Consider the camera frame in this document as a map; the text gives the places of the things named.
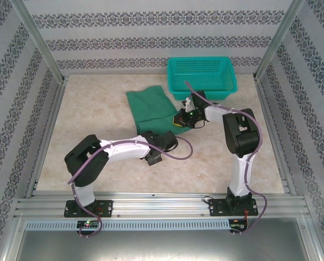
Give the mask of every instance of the beige floor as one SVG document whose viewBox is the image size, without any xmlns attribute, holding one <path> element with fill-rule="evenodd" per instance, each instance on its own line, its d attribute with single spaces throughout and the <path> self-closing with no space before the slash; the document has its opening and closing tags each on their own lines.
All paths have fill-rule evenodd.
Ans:
<svg viewBox="0 0 324 261">
<path fill-rule="evenodd" d="M 38 190 L 70 190 L 71 175 L 64 156 L 85 136 L 116 140 L 136 136 L 126 91 L 161 85 L 177 109 L 167 89 L 166 75 L 72 75 L 65 90 L 55 124 Z M 264 193 L 283 193 L 272 146 L 267 133 L 252 75 L 237 75 L 238 92 L 221 104 L 236 109 L 251 108 L 261 124 L 264 143 L 253 164 L 251 187 Z M 232 169 L 223 126 L 208 122 L 202 129 L 182 134 L 194 146 L 194 155 L 184 161 L 163 156 L 148 166 L 145 160 L 128 159 L 105 166 L 95 181 L 96 191 L 115 192 L 226 192 Z M 171 154 L 189 153 L 184 142 Z"/>
</svg>

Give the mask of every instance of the enclosure wall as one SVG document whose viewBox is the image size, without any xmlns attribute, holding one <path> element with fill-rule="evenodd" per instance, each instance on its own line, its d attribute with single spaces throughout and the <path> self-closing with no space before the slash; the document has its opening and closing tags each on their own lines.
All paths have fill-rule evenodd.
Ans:
<svg viewBox="0 0 324 261">
<path fill-rule="evenodd" d="M 57 82 L 9 1 L 0 0 L 0 245 L 24 197 Z"/>
<path fill-rule="evenodd" d="M 306 1 L 259 79 L 324 250 L 324 1 Z"/>
<path fill-rule="evenodd" d="M 25 1 L 63 74 L 165 73 L 168 57 L 228 56 L 254 72 L 291 0 Z"/>
</svg>

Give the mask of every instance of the purple cable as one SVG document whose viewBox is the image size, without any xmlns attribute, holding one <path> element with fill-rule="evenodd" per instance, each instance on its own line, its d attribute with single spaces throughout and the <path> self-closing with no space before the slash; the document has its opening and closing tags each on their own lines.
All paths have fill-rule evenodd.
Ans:
<svg viewBox="0 0 324 261">
<path fill-rule="evenodd" d="M 190 154 L 184 158 L 178 158 L 178 157 L 175 157 L 173 155 L 170 155 L 169 153 L 167 152 L 164 152 L 163 150 L 161 150 L 160 148 L 152 145 L 152 144 L 149 144 L 147 142 L 143 142 L 143 141 L 137 141 L 137 140 L 121 140 L 121 141 L 116 141 L 116 142 L 113 142 L 111 144 L 107 144 L 105 145 L 104 147 L 101 147 L 99 148 L 98 150 L 96 150 L 95 153 L 93 153 L 86 161 L 85 163 L 80 167 L 80 169 L 78 169 L 78 171 L 74 174 L 74 176 L 68 181 L 68 184 L 71 184 L 71 189 L 73 191 L 73 196 L 75 198 L 75 201 L 77 203 L 77 205 L 80 206 L 80 208 L 85 211 L 86 213 L 90 214 L 91 216 L 93 216 L 94 218 L 96 218 L 98 221 L 99 221 L 99 229 L 94 231 L 92 234 L 90 235 L 82 235 L 81 234 L 81 230 L 83 227 L 80 228 L 79 230 L 79 235 L 80 237 L 85 237 L 85 238 L 89 238 L 89 237 L 93 237 L 94 235 L 98 234 L 101 230 L 102 230 L 102 227 L 103 227 L 103 222 L 102 222 L 102 219 L 97 216 L 96 214 L 92 213 L 91 211 L 87 210 L 81 203 L 80 203 L 80 200 L 78 199 L 77 197 L 77 194 L 76 194 L 76 190 L 75 190 L 75 185 L 74 185 L 74 181 L 75 179 L 81 174 L 81 172 L 84 170 L 84 168 L 88 165 L 89 162 L 91 162 L 91 160 L 93 160 L 93 158 L 95 156 L 97 156 L 101 151 L 104 151 L 105 149 L 107 148 L 110 148 L 112 146 L 115 146 L 115 145 L 119 145 L 119 144 L 127 144 L 127 143 L 135 143 L 135 144 L 142 144 L 142 145 L 146 145 L 146 146 L 149 146 L 151 148 L 154 148 L 155 150 L 159 151 L 160 153 L 172 158 L 172 159 L 177 159 L 177 160 L 185 160 L 185 159 L 189 159 L 192 154 L 194 153 L 194 148 L 192 147 L 192 144 L 185 138 L 182 138 L 182 137 L 179 137 L 179 136 L 176 136 L 178 139 L 181 139 L 183 141 L 185 141 L 189 146 L 190 146 Z"/>
<path fill-rule="evenodd" d="M 244 183 L 245 183 L 245 186 L 247 187 L 247 189 L 252 193 L 252 194 L 255 194 L 255 195 L 258 195 L 258 196 L 261 196 L 264 201 L 265 201 L 265 205 L 264 205 L 264 208 L 262 210 L 262 212 L 260 213 L 260 215 L 258 216 L 258 218 L 254 221 L 254 223 L 249 227 L 247 228 L 247 230 L 245 230 L 243 233 L 246 233 L 247 231 L 249 231 L 251 228 L 253 228 L 257 222 L 261 219 L 261 217 L 264 215 L 265 211 L 266 211 L 266 208 L 267 208 L 267 198 L 265 197 L 265 195 L 259 193 L 259 192 L 256 192 L 254 190 L 252 190 L 249 185 L 248 185 L 248 168 L 249 168 L 249 161 L 250 159 L 259 151 L 261 145 L 262 145 L 262 142 L 263 142 L 263 134 L 262 134 L 262 130 L 261 130 L 261 127 L 259 125 L 259 123 L 254 119 L 254 117 L 252 117 L 250 114 L 248 113 L 245 113 L 244 111 L 241 111 L 241 110 L 235 110 L 235 109 L 231 109 L 231 108 L 228 108 L 226 106 L 222 106 L 222 105 L 219 105 L 219 104 L 214 104 L 213 102 L 210 102 L 209 100 L 207 100 L 206 98 L 204 98 L 203 96 L 201 96 L 200 94 L 198 94 L 191 86 L 191 84 L 186 80 L 185 81 L 185 84 L 187 85 L 187 87 L 190 89 L 190 91 L 197 95 L 199 98 L 201 98 L 202 100 L 204 100 L 205 102 L 207 102 L 208 104 L 210 105 L 213 105 L 219 109 L 223 109 L 223 110 L 227 110 L 227 111 L 230 111 L 232 113 L 239 113 L 241 115 L 244 115 L 246 116 L 247 118 L 249 118 L 250 120 L 252 120 L 252 122 L 254 122 L 254 124 L 256 125 L 256 127 L 258 128 L 258 131 L 259 131 L 259 144 L 257 146 L 257 148 L 253 151 L 253 153 L 250 154 L 250 156 L 248 157 L 247 159 L 247 164 L 245 165 L 245 169 L 244 169 Z"/>
</svg>

